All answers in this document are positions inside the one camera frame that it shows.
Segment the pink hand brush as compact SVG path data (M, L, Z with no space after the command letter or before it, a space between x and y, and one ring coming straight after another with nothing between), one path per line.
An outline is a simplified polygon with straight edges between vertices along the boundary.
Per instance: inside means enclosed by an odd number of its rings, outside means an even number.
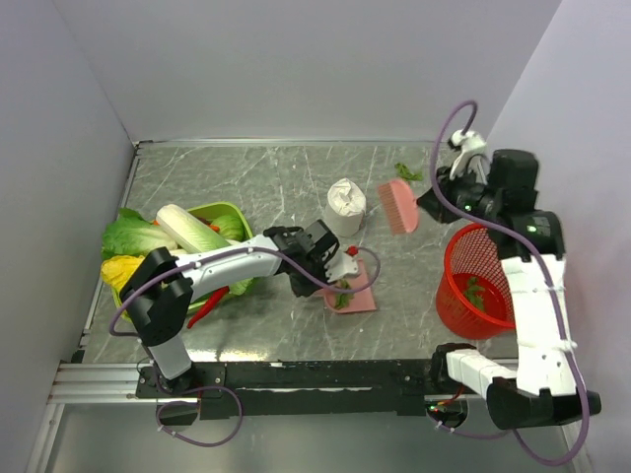
M396 178L381 184L378 194L394 235L412 234L418 229L417 198L403 179Z

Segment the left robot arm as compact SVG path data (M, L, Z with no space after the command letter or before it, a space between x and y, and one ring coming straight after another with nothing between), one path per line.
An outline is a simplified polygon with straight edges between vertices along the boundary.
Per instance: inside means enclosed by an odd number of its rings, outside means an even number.
M297 297L308 297L357 273L354 257L318 220L301 227L272 227L236 245L182 256L165 248L145 257L119 293L146 352L159 389L182 396L197 383L181 331L191 303L240 281L286 274Z

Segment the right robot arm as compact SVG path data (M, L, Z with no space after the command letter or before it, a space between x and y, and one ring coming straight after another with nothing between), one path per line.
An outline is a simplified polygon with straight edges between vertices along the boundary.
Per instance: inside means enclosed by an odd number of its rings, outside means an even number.
M436 171L417 204L435 221L472 221L497 251L518 339L513 372L465 348L440 349L432 384L453 392L462 383L480 394L501 430L587 422L601 411L574 359L565 306L565 244L558 217L535 207L538 161L512 149L494 153L489 170L472 170L483 153L464 146Z

